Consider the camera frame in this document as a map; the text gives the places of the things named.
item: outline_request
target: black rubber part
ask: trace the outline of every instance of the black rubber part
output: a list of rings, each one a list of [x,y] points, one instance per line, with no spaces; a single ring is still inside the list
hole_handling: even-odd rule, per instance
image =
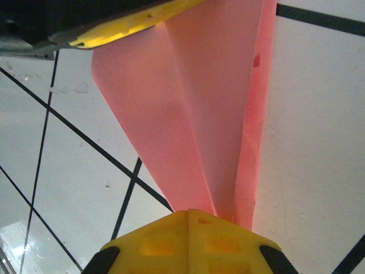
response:
[[[120,250],[108,247],[93,256],[81,274],[108,274]]]
[[[283,252],[267,245],[260,246],[260,251],[273,274],[299,274]]]

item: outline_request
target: black line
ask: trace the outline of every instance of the black line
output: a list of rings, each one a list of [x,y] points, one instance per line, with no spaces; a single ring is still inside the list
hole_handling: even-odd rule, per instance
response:
[[[38,211],[33,208],[33,212],[37,215],[37,217],[39,218],[39,220],[43,223],[43,225],[47,228],[47,230],[50,232],[50,234],[52,234],[53,238],[55,238],[55,240],[57,241],[57,243],[62,247],[62,249],[65,251],[65,253],[69,256],[69,258],[71,259],[71,261],[76,265],[76,267],[82,271],[82,267],[81,265],[78,263],[78,261],[76,261],[76,259],[73,257],[73,255],[68,251],[68,249],[64,246],[64,244],[61,242],[61,240],[57,237],[57,235],[55,234],[55,232],[53,232],[53,230],[50,228],[50,226],[47,224],[47,222],[41,217],[41,215],[38,213]]]
[[[291,7],[282,4],[277,5],[276,15],[365,37],[365,23],[361,21],[337,17],[324,13],[317,13],[316,11],[304,10],[298,7]]]
[[[332,274],[350,274],[365,257],[365,234],[355,244]]]
[[[115,167],[117,167],[121,172],[126,174],[129,178],[133,178],[136,183],[146,190],[152,197],[158,200],[162,205],[164,205],[167,209],[173,212],[167,200],[162,197],[157,191],[155,191],[152,187],[142,181],[140,178],[135,176],[132,171],[130,171],[127,167],[121,164],[118,160],[116,160],[112,155],[110,155],[107,151],[101,148],[98,144],[96,144],[93,140],[91,140],[87,135],[85,135],[81,130],[75,127],[72,123],[70,123],[66,118],[64,118],[60,113],[55,111],[52,107],[48,106],[40,97],[35,95],[29,88],[24,86],[20,81],[15,79],[12,75],[10,75],[7,71],[0,67],[0,72],[5,74],[10,80],[12,80],[18,87],[28,93],[34,100],[36,100],[39,104],[49,110],[57,119],[59,119],[63,124],[65,124],[69,129],[71,129],[74,133],[79,135],[85,142],[87,142],[94,150],[103,155],[109,162],[111,162]]]
[[[53,74],[52,74],[51,87],[53,87],[54,81],[55,81],[55,76],[56,76],[56,71],[57,71],[57,63],[58,63],[58,55],[59,55],[59,51],[56,52],[56,58],[55,58],[55,62],[54,62],[54,65],[53,65]],[[47,101],[48,106],[51,105],[51,101],[52,101],[52,93],[50,92],[49,95],[48,95],[48,101]],[[30,211],[29,211],[29,217],[28,217],[28,223],[27,223],[27,230],[26,230],[26,234],[25,234],[24,250],[26,250],[26,247],[28,245],[29,230],[30,230],[30,224],[31,224],[31,221],[32,221],[32,214],[33,214],[33,208],[34,208],[34,202],[35,202],[35,193],[37,191],[39,170],[40,170],[40,164],[42,162],[44,140],[46,138],[46,131],[47,131],[49,114],[50,114],[49,110],[46,109],[46,117],[44,119],[42,138],[40,140],[38,163],[37,163],[37,166],[36,166],[35,179],[34,179],[34,185],[33,185],[33,194],[32,194],[32,199],[31,199],[31,204],[30,204]],[[22,274],[22,272],[23,272],[23,265],[24,265],[25,255],[26,255],[26,253],[23,252],[21,267],[20,267],[20,271],[19,271],[20,274]]]
[[[139,171],[141,169],[141,166],[142,166],[142,161],[138,157],[137,162],[136,162],[136,165],[135,165],[135,168],[133,170],[133,174],[134,175],[138,176],[138,173],[139,173]],[[125,193],[125,197],[124,197],[123,203],[121,205],[121,209],[120,209],[120,212],[119,212],[119,216],[118,216],[118,218],[116,220],[116,223],[115,223],[114,230],[113,230],[112,237],[111,237],[110,241],[111,240],[114,240],[117,237],[117,235],[118,235],[118,232],[119,232],[121,223],[123,221],[125,212],[127,211],[127,207],[128,207],[129,201],[131,199],[131,196],[132,196],[132,193],[133,193],[133,189],[135,187],[135,184],[136,184],[135,180],[133,178],[131,178],[131,181],[129,182],[129,186],[128,186],[128,189],[127,189],[127,193]]]
[[[53,87],[54,84],[55,84],[56,72],[57,72],[57,65],[58,65],[58,56],[59,56],[59,50],[56,52],[55,63],[53,65],[53,73],[52,73],[51,87]]]
[[[28,206],[30,205],[30,202],[28,201],[27,197],[25,197],[25,195],[23,194],[23,192],[19,189],[19,187],[17,186],[17,184],[14,183],[14,181],[11,179],[11,177],[6,173],[6,171],[2,168],[2,166],[0,166],[0,170],[2,171],[2,173],[4,173],[5,177],[9,180],[9,182],[13,185],[13,187],[16,189],[16,191],[18,191],[18,193],[21,195],[21,197],[24,199],[24,201],[28,204]]]
[[[21,197],[24,199],[24,201],[28,204],[28,206],[31,207],[31,203],[28,201],[27,197],[23,194],[23,192],[18,188],[17,184],[14,183],[14,181],[9,177],[9,175],[6,173],[6,171],[0,166],[0,170],[4,173],[5,177],[9,180],[9,182],[13,185],[13,187],[18,191],[18,193],[21,195]],[[69,256],[69,258],[72,260],[72,262],[76,265],[76,267],[82,271],[82,267],[80,264],[76,261],[76,259],[73,257],[73,255],[67,250],[67,248],[64,246],[64,244],[61,242],[61,240],[57,237],[55,232],[51,229],[51,227],[47,224],[47,222],[41,217],[41,215],[38,213],[38,211],[33,208],[33,212],[37,215],[39,220],[43,223],[43,225],[47,228],[50,234],[54,237],[54,239],[57,241],[57,243],[62,247],[62,249],[65,251],[65,253]]]
[[[48,105],[51,104],[51,100],[52,100],[52,93],[50,92],[49,96],[48,96]],[[29,237],[29,230],[30,230],[30,223],[32,221],[32,213],[33,213],[33,208],[34,208],[34,202],[35,202],[35,193],[37,191],[37,184],[38,184],[38,177],[39,177],[39,170],[40,170],[40,163],[42,161],[42,154],[43,154],[43,147],[44,147],[44,140],[46,138],[46,130],[47,130],[47,124],[48,124],[48,116],[49,116],[49,111],[46,110],[46,117],[44,119],[44,125],[43,125],[43,133],[42,133],[42,138],[40,141],[40,149],[39,149],[39,155],[38,155],[38,164],[36,167],[36,172],[35,172],[35,179],[34,179],[34,186],[33,186],[33,194],[32,194],[32,199],[31,199],[31,204],[30,204],[30,211],[29,211],[29,217],[28,217],[28,224],[27,224],[27,231],[25,234],[25,243],[24,243],[24,250],[28,244],[28,237]],[[24,264],[24,259],[25,259],[25,252],[23,252],[22,255],[22,262],[21,262],[21,268],[20,268],[20,274],[22,274],[23,271],[23,264]]]

